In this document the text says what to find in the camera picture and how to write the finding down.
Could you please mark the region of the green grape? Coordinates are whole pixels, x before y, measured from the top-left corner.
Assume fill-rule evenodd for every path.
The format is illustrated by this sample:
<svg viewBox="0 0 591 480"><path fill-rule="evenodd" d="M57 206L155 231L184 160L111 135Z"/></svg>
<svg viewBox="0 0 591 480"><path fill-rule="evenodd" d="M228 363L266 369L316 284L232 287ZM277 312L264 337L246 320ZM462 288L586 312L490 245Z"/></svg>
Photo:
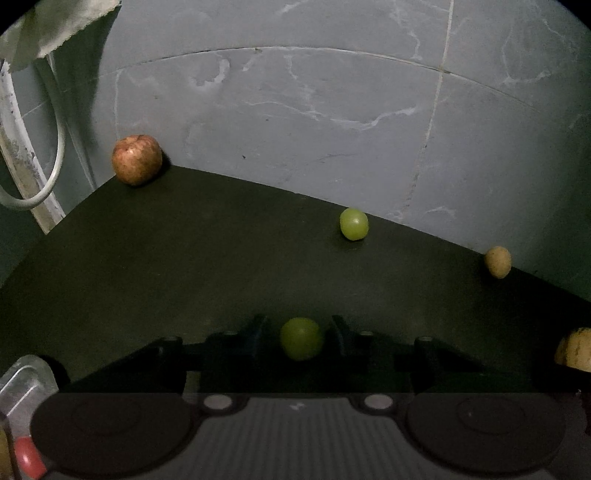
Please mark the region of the green grape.
<svg viewBox="0 0 591 480"><path fill-rule="evenodd" d="M295 360L311 358L322 345L321 327L310 318L291 318L280 329L280 343L287 355Z"/></svg>
<svg viewBox="0 0 591 480"><path fill-rule="evenodd" d="M370 230L369 218L359 209L346 208L339 216L339 227L349 241L363 240Z"/></svg>

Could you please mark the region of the red apple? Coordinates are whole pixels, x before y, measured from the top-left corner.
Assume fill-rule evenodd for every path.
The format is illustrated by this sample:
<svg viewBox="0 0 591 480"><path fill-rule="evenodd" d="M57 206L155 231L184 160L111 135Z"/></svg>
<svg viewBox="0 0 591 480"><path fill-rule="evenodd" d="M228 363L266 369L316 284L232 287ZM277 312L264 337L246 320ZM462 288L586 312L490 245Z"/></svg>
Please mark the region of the red apple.
<svg viewBox="0 0 591 480"><path fill-rule="evenodd" d="M150 135L129 135L115 142L111 165L115 177L137 185L149 180L162 166L162 150Z"/></svg>

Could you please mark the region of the metal baking tray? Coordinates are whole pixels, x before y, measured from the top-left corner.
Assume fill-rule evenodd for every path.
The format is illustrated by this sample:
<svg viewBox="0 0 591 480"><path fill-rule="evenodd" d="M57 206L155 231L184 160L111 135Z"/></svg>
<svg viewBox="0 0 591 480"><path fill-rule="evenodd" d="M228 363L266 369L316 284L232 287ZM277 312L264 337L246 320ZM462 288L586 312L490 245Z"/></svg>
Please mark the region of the metal baking tray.
<svg viewBox="0 0 591 480"><path fill-rule="evenodd" d="M30 422L37 407L58 391L50 366L41 358L25 355L1 377L1 433L6 437L6 453L11 474L6 479L29 479L17 464L13 443L30 435Z"/></svg>

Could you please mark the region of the white hanging cloth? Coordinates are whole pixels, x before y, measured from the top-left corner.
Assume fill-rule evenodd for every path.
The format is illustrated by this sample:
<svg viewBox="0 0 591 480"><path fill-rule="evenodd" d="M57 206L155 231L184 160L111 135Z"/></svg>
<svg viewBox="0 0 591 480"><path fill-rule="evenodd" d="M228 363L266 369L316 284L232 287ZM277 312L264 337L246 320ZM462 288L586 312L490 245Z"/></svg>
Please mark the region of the white hanging cloth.
<svg viewBox="0 0 591 480"><path fill-rule="evenodd" d="M39 1L1 34L1 59L13 71L22 70L120 5L113 0Z"/></svg>

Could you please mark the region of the small tan fruit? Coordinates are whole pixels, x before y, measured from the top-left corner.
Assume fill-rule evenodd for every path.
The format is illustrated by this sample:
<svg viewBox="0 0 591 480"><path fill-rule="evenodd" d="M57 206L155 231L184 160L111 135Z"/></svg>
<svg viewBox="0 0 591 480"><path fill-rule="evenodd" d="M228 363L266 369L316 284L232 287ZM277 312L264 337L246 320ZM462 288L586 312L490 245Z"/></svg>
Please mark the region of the small tan fruit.
<svg viewBox="0 0 591 480"><path fill-rule="evenodd" d="M503 246L494 246L485 254L485 263L489 272L497 279L504 279L512 268L512 256Z"/></svg>

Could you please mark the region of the red cherry tomato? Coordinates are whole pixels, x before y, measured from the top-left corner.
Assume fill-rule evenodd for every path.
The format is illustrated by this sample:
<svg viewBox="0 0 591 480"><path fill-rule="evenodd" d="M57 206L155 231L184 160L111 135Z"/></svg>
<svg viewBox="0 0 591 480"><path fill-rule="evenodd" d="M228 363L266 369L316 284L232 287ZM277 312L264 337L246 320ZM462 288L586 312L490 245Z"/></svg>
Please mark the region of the red cherry tomato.
<svg viewBox="0 0 591 480"><path fill-rule="evenodd" d="M14 441L14 453L20 470L30 479L40 480L47 474L48 469L30 437L18 437Z"/></svg>

